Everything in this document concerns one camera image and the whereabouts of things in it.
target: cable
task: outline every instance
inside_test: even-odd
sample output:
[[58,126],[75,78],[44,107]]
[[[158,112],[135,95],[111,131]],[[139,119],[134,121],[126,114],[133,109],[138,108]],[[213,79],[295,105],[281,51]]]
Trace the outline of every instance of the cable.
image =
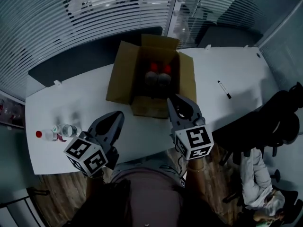
[[179,167],[180,167],[180,173],[179,173],[179,175],[181,175],[181,173],[182,173],[182,166],[181,166],[181,164],[180,164],[180,159],[182,158],[183,156],[182,156],[182,154],[181,154],[181,156],[179,157],[179,159],[178,159],[178,165],[179,165]]
[[182,158],[183,156],[180,156],[179,157],[179,159],[178,159],[178,165],[179,165],[179,167],[180,167],[180,173],[179,173],[179,175],[181,175],[181,173],[182,173],[182,166],[180,165],[180,159]]

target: white pants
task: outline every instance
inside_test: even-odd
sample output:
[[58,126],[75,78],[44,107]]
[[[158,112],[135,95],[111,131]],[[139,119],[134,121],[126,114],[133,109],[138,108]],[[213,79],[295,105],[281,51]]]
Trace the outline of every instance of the white pants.
[[252,149],[250,157],[245,157],[242,153],[240,174],[242,194],[246,205],[254,202],[266,188],[271,186],[271,178],[259,149]]

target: red object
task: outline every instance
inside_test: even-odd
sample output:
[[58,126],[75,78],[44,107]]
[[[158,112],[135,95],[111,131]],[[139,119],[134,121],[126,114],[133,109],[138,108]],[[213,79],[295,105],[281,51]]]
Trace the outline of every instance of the red object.
[[41,131],[36,131],[36,136],[37,136],[37,138],[41,138],[42,137],[42,132]]
[[151,62],[149,71],[158,72],[158,65],[154,62]]
[[66,141],[66,140],[64,140],[64,139],[62,138],[62,136],[59,135],[59,134],[57,134],[57,140],[62,141],[62,142],[65,142],[65,141]]
[[171,67],[170,67],[170,65],[164,66],[163,73],[166,73],[166,74],[169,74],[169,75],[171,74]]

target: office chair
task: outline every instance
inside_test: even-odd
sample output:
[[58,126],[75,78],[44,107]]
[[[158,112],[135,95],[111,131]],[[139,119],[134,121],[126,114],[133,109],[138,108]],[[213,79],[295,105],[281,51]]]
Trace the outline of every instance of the office chair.
[[[198,30],[195,38],[195,43],[198,45],[198,48],[205,47],[204,43],[201,44],[201,42],[210,27],[216,27],[216,32],[222,30],[220,36],[224,36],[225,32],[233,35],[233,38],[227,37],[226,39],[223,39],[223,46],[235,46],[235,43],[237,46],[245,46],[246,43],[250,43],[249,46],[253,46],[263,36],[259,32],[250,30],[255,25],[254,14],[259,11],[252,0],[234,0],[228,9],[217,19],[216,23],[207,20],[208,14],[214,12],[205,7],[198,6],[197,9],[203,11],[203,16],[202,18],[195,16],[189,17],[188,28],[190,30]],[[184,9],[184,13],[189,14],[187,7]],[[252,42],[248,42],[250,40],[243,39],[243,37],[250,37]],[[224,43],[224,40],[230,41],[230,45]]]
[[232,153],[245,152],[249,157],[250,150],[255,147],[261,151],[266,146],[273,147],[275,156],[277,147],[291,144],[297,138],[300,123],[294,113],[302,107],[303,87],[298,82],[288,92],[277,92],[259,111],[250,112],[214,131],[214,141],[228,151],[220,165],[223,166]]
[[293,223],[303,208],[303,201],[301,199],[297,200],[298,192],[282,190],[276,186],[273,186],[273,188],[280,191],[285,197],[285,204],[283,207],[285,210],[285,217],[283,221],[275,221],[271,227],[279,227],[281,225]]
[[281,179],[280,171],[277,169],[273,175],[270,176],[271,179],[275,179],[278,183]]

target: box flap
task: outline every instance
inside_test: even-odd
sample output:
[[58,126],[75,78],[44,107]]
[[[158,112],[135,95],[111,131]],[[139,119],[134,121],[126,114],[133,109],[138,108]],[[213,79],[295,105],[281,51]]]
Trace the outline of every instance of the box flap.
[[107,101],[130,103],[139,49],[137,45],[121,41],[108,85]]
[[196,82],[193,58],[179,52],[180,89],[179,94],[196,103]]
[[135,96],[131,109],[134,115],[167,119],[169,116],[166,99]]
[[160,36],[143,34],[141,37],[142,46],[158,47],[175,50],[179,44],[178,39]]
[[161,61],[164,65],[170,63],[178,52],[171,49],[142,46],[140,48],[140,57],[150,61]]

